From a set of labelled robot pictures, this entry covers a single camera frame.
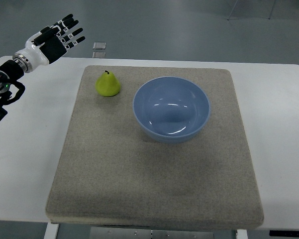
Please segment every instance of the green pear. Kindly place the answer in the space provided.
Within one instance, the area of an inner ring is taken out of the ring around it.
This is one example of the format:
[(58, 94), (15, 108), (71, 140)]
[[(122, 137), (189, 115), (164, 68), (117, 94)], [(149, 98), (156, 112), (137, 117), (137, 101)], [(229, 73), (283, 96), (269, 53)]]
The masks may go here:
[(114, 96), (120, 91), (120, 83), (113, 72), (105, 71), (96, 80), (95, 89), (101, 96)]

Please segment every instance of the gray felt mat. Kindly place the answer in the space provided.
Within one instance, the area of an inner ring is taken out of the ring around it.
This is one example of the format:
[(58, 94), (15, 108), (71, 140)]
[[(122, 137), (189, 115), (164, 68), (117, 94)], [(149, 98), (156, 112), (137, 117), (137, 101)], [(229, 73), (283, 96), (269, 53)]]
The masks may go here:
[[(121, 92), (114, 97), (95, 91), (104, 70), (120, 80)], [(208, 123), (188, 142), (155, 142), (134, 118), (137, 89), (160, 76), (188, 79), (210, 99)], [(46, 214), (56, 223), (167, 230), (261, 225), (261, 201), (230, 72), (88, 66)]]

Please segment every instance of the bowl rim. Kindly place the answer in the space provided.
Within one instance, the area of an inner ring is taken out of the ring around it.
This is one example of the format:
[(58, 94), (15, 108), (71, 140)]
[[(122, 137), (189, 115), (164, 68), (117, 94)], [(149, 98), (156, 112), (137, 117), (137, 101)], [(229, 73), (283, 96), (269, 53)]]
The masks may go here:
[[(209, 110), (208, 110), (208, 115), (207, 115), (207, 118), (205, 119), (204, 123), (199, 127), (197, 128), (195, 131), (192, 131), (190, 133), (187, 133), (187, 134), (184, 134), (184, 135), (178, 135), (178, 136), (169, 136), (169, 135), (164, 135), (164, 134), (160, 134), (160, 133), (156, 133), (154, 131), (152, 131), (151, 129), (147, 128), (145, 125), (143, 125), (140, 120), (138, 119), (136, 113), (135, 113), (135, 108), (134, 108), (134, 105), (135, 105), (135, 98), (136, 98), (136, 95), (138, 94), (138, 92), (140, 91), (140, 89), (145, 86), (146, 84), (152, 82), (152, 81), (155, 81), (155, 80), (158, 80), (158, 79), (161, 79), (161, 78), (178, 78), (180, 80), (183, 80), (183, 81), (187, 81), (191, 84), (193, 84), (194, 86), (196, 86), (199, 90), (202, 91), (202, 93), (205, 95), (206, 99), (207, 99), (207, 102), (208, 102), (208, 106), (209, 106)], [(205, 124), (209, 121), (209, 118), (210, 118), (210, 114), (211, 114), (211, 104), (210, 104), (210, 100), (207, 96), (207, 94), (204, 92), (204, 90), (198, 86), (197, 84), (195, 84), (194, 82), (190, 81), (190, 80), (187, 80), (187, 79), (184, 79), (184, 78), (181, 78), (181, 77), (177, 77), (177, 76), (161, 76), (161, 77), (157, 77), (157, 78), (154, 78), (154, 79), (151, 79), (147, 82), (145, 82), (143, 85), (141, 85), (138, 90), (136, 91), (135, 95), (134, 95), (134, 98), (133, 98), (133, 113), (134, 113), (134, 116), (136, 118), (136, 120), (138, 121), (138, 123), (144, 128), (146, 129), (147, 131), (151, 132), (152, 134), (156, 135), (156, 136), (159, 136), (159, 137), (163, 137), (163, 138), (168, 138), (168, 139), (179, 139), (179, 138), (184, 138), (184, 137), (188, 137), (188, 136), (191, 136), (191, 135), (194, 135), (196, 133), (198, 133), (202, 127), (205, 126)]]

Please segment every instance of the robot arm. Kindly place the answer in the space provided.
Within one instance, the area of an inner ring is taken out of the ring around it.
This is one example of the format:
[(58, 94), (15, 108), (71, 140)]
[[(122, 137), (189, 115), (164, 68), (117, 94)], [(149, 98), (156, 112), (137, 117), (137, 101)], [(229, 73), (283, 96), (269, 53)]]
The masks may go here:
[[(40, 65), (48, 65), (67, 53), (69, 49), (82, 42), (82, 36), (73, 40), (83, 31), (79, 28), (72, 33), (70, 29), (78, 24), (70, 14), (52, 26), (47, 26), (37, 34), (31, 36), (25, 43), (25, 48), (17, 51), (12, 60), (8, 60), (0, 66), (0, 121), (7, 114), (2, 108), (17, 101), (25, 91), (25, 87), (17, 80), (25, 73), (34, 71)], [(15, 85), (18, 92), (10, 99), (10, 85)]]

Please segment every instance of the bowl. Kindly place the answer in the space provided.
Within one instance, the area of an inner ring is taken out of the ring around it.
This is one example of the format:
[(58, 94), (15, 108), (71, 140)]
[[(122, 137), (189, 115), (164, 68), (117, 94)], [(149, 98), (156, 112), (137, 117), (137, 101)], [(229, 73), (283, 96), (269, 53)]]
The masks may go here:
[(179, 77), (159, 77), (142, 85), (133, 100), (144, 132), (162, 143), (181, 143), (207, 123), (210, 101), (196, 84)]

